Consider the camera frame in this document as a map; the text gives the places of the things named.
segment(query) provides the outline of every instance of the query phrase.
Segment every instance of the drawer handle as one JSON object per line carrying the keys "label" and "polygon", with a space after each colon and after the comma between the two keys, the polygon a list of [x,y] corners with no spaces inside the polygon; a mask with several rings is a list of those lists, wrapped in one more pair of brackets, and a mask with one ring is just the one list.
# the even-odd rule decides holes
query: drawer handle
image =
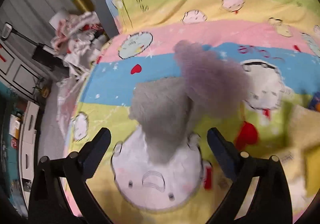
{"label": "drawer handle", "polygon": [[29,165],[29,162],[28,162],[28,155],[26,154],[26,169],[28,169],[28,165]]}
{"label": "drawer handle", "polygon": [[30,129],[31,129],[31,125],[32,125],[32,120],[33,120],[33,115],[31,115],[31,117],[30,117],[30,123],[29,123],[29,131],[30,131]]}

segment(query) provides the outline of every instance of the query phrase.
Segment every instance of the drawer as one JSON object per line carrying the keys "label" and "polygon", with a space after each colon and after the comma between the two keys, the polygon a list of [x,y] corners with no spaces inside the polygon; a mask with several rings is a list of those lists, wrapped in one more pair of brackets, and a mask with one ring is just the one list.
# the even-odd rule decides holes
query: drawer
{"label": "drawer", "polygon": [[21,172],[22,178],[33,180],[34,176],[34,145],[22,141]]}
{"label": "drawer", "polygon": [[24,127],[23,127],[23,141],[33,144],[34,134],[35,134],[35,125],[36,119],[39,111],[39,106],[35,103],[28,102],[27,110],[24,118]]}

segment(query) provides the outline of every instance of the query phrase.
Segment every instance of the cartoon nose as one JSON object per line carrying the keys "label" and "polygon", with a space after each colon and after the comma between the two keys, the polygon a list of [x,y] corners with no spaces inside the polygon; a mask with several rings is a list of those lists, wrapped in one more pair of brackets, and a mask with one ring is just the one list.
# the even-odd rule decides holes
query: cartoon nose
{"label": "cartoon nose", "polygon": [[161,173],[157,171],[148,171],[142,177],[142,186],[157,189],[160,192],[165,191],[164,178]]}

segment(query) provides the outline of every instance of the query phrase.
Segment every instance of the blue stripe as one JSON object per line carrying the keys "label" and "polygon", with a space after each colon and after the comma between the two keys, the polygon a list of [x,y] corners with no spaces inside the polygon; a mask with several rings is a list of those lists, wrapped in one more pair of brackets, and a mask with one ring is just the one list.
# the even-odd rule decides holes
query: blue stripe
{"label": "blue stripe", "polygon": [[[297,94],[313,94],[320,87],[320,60],[306,53],[294,53],[292,50],[256,47],[246,54],[241,54],[239,45],[224,43],[218,47],[204,46],[206,50],[225,52],[226,59],[242,62],[250,59],[263,60],[277,66],[283,82]],[[139,64],[140,73],[130,74],[131,69]],[[173,59],[173,54],[150,57],[132,57],[118,63],[98,64],[88,81],[81,101],[115,106],[130,106],[133,89],[137,83],[154,81],[165,77],[180,76],[180,69]]]}

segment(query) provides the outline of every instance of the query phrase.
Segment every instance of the red tongue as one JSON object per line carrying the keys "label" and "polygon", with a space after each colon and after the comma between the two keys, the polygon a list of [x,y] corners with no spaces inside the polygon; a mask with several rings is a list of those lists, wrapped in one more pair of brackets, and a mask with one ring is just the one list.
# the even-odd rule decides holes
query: red tongue
{"label": "red tongue", "polygon": [[244,121],[239,135],[236,137],[234,144],[235,147],[241,151],[244,150],[247,145],[254,145],[259,140],[259,133],[254,125]]}
{"label": "red tongue", "polygon": [[271,112],[270,109],[263,109],[262,114],[265,115],[269,120],[271,120]]}

